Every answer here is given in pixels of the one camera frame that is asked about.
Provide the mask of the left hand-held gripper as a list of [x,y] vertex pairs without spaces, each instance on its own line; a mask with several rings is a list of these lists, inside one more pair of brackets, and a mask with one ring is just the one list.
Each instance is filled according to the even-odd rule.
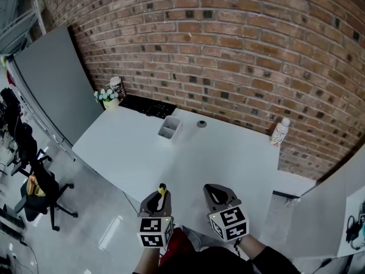
[[166,191],[161,211],[157,212],[160,193],[148,195],[140,205],[137,236],[144,248],[165,248],[173,233],[171,193]]

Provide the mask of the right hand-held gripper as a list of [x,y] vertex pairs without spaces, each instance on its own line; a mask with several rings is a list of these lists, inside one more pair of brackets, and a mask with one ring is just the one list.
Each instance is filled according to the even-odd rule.
[[232,189],[206,184],[203,187],[212,230],[223,241],[233,241],[249,233],[249,219],[245,207]]

